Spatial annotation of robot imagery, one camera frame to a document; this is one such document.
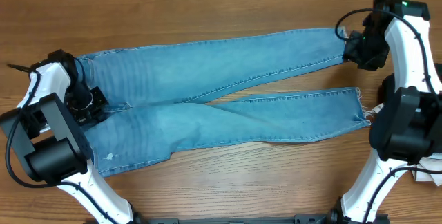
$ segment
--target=blue jeans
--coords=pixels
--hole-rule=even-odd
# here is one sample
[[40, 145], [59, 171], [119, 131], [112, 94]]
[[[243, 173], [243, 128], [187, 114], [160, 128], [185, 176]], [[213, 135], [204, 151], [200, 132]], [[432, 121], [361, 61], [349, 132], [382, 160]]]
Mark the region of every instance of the blue jeans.
[[94, 165], [110, 176], [168, 160], [176, 151], [251, 141], [314, 142], [366, 127], [356, 88], [205, 105], [341, 64], [343, 49], [332, 28], [314, 28], [82, 55], [87, 84], [100, 87], [109, 101], [107, 119], [84, 129]]

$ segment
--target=frayed hem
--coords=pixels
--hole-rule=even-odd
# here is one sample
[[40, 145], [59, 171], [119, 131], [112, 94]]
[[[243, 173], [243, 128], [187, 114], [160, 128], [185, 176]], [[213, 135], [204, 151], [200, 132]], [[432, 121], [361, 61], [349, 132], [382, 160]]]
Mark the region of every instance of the frayed hem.
[[342, 32], [344, 38], [348, 38], [348, 34], [347, 34], [347, 30], [345, 29], [345, 26], [341, 26], [340, 31]]
[[367, 107], [363, 106], [361, 103], [361, 90], [357, 87], [356, 88], [356, 93], [357, 93], [357, 97], [358, 97], [358, 101], [359, 101], [359, 105], [361, 106], [361, 110], [362, 110], [362, 114], [364, 116], [365, 121], [367, 121], [368, 125], [372, 125], [372, 122], [370, 120], [368, 120], [368, 117], [373, 117], [375, 112], [373, 110], [367, 110]]

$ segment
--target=white tag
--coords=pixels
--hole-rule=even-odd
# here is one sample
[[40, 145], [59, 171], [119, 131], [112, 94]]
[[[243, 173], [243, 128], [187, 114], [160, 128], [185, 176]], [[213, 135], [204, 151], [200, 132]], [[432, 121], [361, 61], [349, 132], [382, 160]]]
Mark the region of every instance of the white tag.
[[372, 109], [372, 112], [375, 113], [375, 114], [378, 114], [378, 113], [381, 111], [381, 109], [382, 109], [383, 107], [384, 107], [384, 104], [383, 104], [383, 103], [380, 103], [379, 105], [375, 106], [375, 107]]
[[[422, 158], [417, 165], [418, 168], [439, 171], [442, 169], [442, 160]], [[414, 179], [417, 182], [434, 182], [437, 186], [442, 185], [442, 175], [414, 172]]]

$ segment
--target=jeans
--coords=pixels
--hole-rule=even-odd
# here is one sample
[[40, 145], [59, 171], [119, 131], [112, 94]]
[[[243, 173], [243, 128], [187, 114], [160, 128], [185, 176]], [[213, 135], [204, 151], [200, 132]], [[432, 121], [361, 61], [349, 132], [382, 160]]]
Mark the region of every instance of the jeans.
[[84, 127], [94, 165], [111, 176], [168, 160], [176, 151], [251, 141], [314, 142], [366, 127], [356, 88], [205, 104], [341, 64], [344, 45], [333, 28], [313, 28], [79, 56], [81, 80], [100, 87], [109, 101], [106, 120]]

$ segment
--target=light blue denim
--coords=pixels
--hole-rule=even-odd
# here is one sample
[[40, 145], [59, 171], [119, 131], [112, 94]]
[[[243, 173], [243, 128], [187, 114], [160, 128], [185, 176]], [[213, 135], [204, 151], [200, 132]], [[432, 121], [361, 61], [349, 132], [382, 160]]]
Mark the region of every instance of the light blue denim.
[[87, 84], [100, 87], [109, 101], [108, 118], [84, 128], [94, 165], [111, 176], [168, 160], [176, 151], [251, 141], [314, 142], [366, 127], [356, 88], [205, 105], [341, 64], [343, 49], [333, 28], [314, 28], [82, 55]]

